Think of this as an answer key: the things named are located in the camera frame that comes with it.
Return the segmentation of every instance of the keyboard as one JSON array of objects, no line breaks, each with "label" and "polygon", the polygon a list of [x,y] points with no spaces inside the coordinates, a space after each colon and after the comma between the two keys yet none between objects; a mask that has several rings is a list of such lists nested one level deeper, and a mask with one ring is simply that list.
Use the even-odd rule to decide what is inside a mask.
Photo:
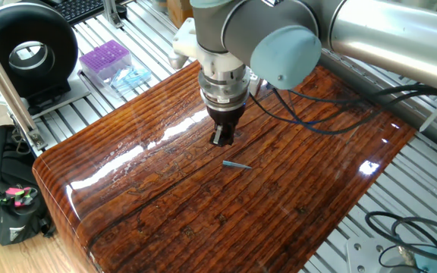
[{"label": "keyboard", "polygon": [[104,11],[102,0],[67,0],[54,6],[70,25],[74,25]]}]

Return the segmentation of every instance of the robotic arm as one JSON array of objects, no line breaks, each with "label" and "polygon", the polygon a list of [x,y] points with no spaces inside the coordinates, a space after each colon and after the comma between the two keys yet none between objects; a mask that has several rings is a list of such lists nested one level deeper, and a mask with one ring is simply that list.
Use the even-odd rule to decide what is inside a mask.
[{"label": "robotic arm", "polygon": [[171,65],[202,66],[201,96],[215,121],[210,142],[233,143],[249,67],[292,89],[322,47],[437,88],[437,12],[381,0],[191,0],[195,19],[174,37]]}]

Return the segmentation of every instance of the wooden floor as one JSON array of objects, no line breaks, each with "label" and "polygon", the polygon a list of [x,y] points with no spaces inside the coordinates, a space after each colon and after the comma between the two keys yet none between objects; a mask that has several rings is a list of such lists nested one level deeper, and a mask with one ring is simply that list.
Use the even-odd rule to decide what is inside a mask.
[{"label": "wooden floor", "polygon": [[[6,107],[0,105],[0,125],[11,124]],[[1,273],[74,272],[58,234],[52,239],[36,236],[12,246],[0,245]]]}]

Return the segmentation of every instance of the black backpack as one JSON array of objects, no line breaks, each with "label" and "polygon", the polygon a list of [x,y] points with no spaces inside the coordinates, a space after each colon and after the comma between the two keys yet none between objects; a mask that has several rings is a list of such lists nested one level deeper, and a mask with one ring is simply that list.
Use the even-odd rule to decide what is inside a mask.
[{"label": "black backpack", "polygon": [[50,237],[55,230],[31,172],[34,160],[15,127],[0,126],[0,244],[3,246],[22,242],[40,231]]}]

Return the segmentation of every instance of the glossy wooden surface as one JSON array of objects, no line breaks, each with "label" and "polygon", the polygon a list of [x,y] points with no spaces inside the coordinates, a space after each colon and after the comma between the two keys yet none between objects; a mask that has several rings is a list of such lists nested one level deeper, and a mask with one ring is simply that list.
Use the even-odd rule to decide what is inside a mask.
[{"label": "glossy wooden surface", "polygon": [[[58,230],[93,269],[297,272],[414,134],[384,113],[324,136],[249,101],[234,145],[214,147],[198,70],[190,65],[37,159],[33,172]],[[297,89],[353,96],[321,67]],[[288,116],[274,96],[260,96],[271,112]],[[338,110],[293,100],[305,120]],[[370,109],[320,128],[346,127]]]}]

